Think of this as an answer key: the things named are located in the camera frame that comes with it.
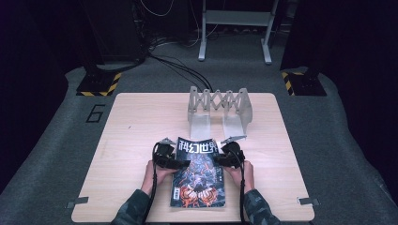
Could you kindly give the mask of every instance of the magazine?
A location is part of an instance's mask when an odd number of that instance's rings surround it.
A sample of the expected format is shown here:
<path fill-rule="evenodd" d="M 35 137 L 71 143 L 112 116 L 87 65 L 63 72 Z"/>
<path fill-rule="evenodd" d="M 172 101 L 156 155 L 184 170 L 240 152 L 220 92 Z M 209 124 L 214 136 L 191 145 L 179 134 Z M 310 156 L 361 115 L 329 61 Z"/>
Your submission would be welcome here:
<path fill-rule="evenodd" d="M 214 157 L 219 149 L 214 140 L 192 142 L 178 138 L 176 160 L 190 160 L 188 168 L 174 174 L 172 207 L 224 207 L 225 189 L 223 170 Z"/>

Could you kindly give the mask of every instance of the black sleeve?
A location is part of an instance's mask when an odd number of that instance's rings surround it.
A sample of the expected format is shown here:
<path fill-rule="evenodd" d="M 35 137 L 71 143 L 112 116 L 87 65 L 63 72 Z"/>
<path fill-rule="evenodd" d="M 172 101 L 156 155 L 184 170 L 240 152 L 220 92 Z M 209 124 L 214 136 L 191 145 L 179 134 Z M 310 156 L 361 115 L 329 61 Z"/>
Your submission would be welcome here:
<path fill-rule="evenodd" d="M 277 217 L 272 215 L 267 201 L 257 189 L 250 190 L 245 194 L 244 206 L 246 214 L 250 220 L 250 224 L 282 224 Z"/>
<path fill-rule="evenodd" d="M 149 196 L 141 189 L 136 189 L 131 197 L 120 207 L 111 225 L 142 225 L 148 204 Z"/>

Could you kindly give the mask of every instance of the dark curtain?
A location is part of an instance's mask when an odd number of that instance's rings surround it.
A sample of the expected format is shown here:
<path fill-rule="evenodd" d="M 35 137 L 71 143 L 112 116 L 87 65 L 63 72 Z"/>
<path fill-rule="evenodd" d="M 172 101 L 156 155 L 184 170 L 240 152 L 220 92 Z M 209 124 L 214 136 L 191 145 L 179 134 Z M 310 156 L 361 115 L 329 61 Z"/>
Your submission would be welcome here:
<path fill-rule="evenodd" d="M 281 64 L 281 69 L 321 65 L 339 90 L 353 137 L 396 203 L 397 7 L 394 0 L 301 0 Z M 338 35 L 329 38 L 330 31 Z"/>
<path fill-rule="evenodd" d="M 82 66 L 77 53 L 82 50 L 70 30 L 81 31 L 77 41 L 86 43 L 87 55 L 100 55 L 78 0 L 2 1 L 0 27 L 3 191 L 62 103 L 68 90 L 65 74 Z"/>

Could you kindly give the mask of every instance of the yellow and black hazard stripe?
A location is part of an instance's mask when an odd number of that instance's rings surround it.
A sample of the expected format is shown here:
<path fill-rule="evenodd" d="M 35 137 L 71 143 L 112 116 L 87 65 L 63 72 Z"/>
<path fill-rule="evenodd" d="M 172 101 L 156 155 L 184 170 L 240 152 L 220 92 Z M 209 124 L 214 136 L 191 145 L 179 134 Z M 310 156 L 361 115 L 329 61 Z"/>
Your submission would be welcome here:
<path fill-rule="evenodd" d="M 109 87 L 109 90 L 106 92 L 77 92 L 76 96 L 87 96 L 87 97 L 111 96 L 114 90 L 116 89 L 117 83 L 119 82 L 121 76 L 122 76 L 121 73 L 115 75 L 111 87 Z"/>
<path fill-rule="evenodd" d="M 304 75 L 300 72 L 294 73 L 295 75 Z M 292 83 L 289 80 L 289 74 L 287 72 L 283 72 L 282 73 L 282 77 L 283 77 L 283 81 L 284 84 L 286 85 L 286 89 L 287 92 L 289 93 L 289 96 L 294 96 L 295 95 L 295 91 L 293 90 L 293 86 Z"/>

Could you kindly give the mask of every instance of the light wooden tabletop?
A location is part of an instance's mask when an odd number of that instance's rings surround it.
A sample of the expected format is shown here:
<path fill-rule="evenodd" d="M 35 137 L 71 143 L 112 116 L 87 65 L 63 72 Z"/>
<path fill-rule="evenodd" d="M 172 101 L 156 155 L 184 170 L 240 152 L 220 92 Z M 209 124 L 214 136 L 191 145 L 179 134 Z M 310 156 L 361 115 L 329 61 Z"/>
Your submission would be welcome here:
<path fill-rule="evenodd" d="M 189 93 L 119 94 L 99 140 L 97 151 L 79 197 L 88 203 L 76 204 L 74 222 L 110 222 L 119 207 L 140 188 L 145 165 L 154 144 L 166 137 L 190 139 Z M 253 121 L 247 139 L 237 141 L 254 166 L 255 187 L 268 201 L 272 213 L 282 221 L 309 221 L 307 198 L 295 153 L 287 135 L 276 98 L 272 94 L 249 93 Z M 225 140 L 222 111 L 211 111 L 211 137 Z M 239 190 L 227 172 L 223 208 L 181 209 L 170 207 L 171 180 L 158 186 L 147 222 L 230 222 L 240 221 Z"/>

